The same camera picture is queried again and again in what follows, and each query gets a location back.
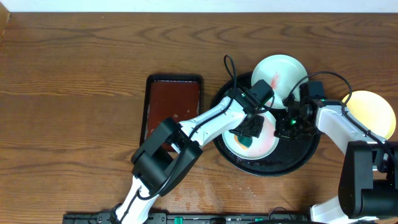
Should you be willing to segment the green yellow sponge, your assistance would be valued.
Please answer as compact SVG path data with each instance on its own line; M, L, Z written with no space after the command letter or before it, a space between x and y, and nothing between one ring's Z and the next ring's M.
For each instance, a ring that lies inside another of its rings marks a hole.
M252 145L252 136L234 135L234 140L243 150L248 150Z

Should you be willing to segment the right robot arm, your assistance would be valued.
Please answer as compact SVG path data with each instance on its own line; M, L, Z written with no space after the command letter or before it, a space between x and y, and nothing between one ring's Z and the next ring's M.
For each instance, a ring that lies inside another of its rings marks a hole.
M310 220L355 223L397 216L397 143L374 134L340 100L325 98L322 82L298 82L299 101L283 100L287 116L275 135L299 141L324 134L344 154L338 195L310 207Z

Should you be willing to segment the yellow plate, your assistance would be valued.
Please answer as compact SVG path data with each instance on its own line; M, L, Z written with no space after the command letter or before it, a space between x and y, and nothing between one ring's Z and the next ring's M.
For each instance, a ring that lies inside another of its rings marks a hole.
M354 91L347 103L351 114L373 133L389 139L396 130L396 115L392 106L371 91Z

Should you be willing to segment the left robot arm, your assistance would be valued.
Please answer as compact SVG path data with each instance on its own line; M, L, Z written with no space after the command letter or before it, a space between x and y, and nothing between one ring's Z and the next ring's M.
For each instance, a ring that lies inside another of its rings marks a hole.
M132 186L125 201L111 212L111 223L144 223L158 197L173 190L187 175L203 146L231 133L239 146L249 147L261 135L260 116L272 87L258 80L250 89L233 87L218 105L196 118L167 118L133 154Z

